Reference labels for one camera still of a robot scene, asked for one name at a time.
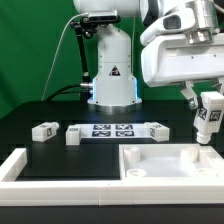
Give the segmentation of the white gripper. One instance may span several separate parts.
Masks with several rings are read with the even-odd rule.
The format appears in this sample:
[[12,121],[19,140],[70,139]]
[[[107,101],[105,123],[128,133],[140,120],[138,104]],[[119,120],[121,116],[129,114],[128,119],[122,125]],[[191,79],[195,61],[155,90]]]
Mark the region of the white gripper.
[[213,87],[224,95],[224,34],[215,35],[213,43],[196,45],[189,45],[184,34],[159,36],[142,50],[141,68],[150,87],[182,82],[181,93],[195,110],[199,103],[192,81],[216,78]]

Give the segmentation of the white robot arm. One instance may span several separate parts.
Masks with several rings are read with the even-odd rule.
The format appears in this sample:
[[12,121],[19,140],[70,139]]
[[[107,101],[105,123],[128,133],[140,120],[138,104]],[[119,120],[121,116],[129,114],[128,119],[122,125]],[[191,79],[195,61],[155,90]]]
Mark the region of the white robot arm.
[[97,110],[125,110],[141,102],[131,72],[131,39],[115,24],[139,17],[146,27],[141,69],[150,87],[181,86],[196,109],[193,84],[224,79],[224,34],[218,28],[214,0],[73,0],[83,15],[83,35],[98,36],[98,73],[88,104]]

